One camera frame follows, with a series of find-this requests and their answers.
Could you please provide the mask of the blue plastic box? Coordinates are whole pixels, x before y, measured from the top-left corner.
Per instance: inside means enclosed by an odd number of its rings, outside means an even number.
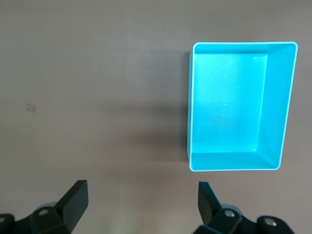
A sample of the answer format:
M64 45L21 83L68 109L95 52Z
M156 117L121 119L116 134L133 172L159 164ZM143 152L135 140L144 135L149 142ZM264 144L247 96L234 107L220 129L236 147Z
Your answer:
M197 42L189 55L193 172L280 168L298 45Z

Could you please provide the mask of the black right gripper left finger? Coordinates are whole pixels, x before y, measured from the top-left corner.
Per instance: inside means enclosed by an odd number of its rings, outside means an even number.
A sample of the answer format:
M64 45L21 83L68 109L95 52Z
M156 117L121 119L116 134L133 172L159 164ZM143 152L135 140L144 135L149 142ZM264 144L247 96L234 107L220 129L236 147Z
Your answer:
M78 180L54 206L43 206L15 222L14 234L72 234L88 207L88 184Z

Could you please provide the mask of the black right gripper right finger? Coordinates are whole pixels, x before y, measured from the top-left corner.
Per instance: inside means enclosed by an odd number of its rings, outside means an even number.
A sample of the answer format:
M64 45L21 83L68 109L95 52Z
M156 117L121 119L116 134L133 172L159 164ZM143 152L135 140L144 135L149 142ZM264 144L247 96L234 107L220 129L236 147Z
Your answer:
M208 182L199 182L198 209L203 224L195 234L239 234L243 215L233 205L221 204Z

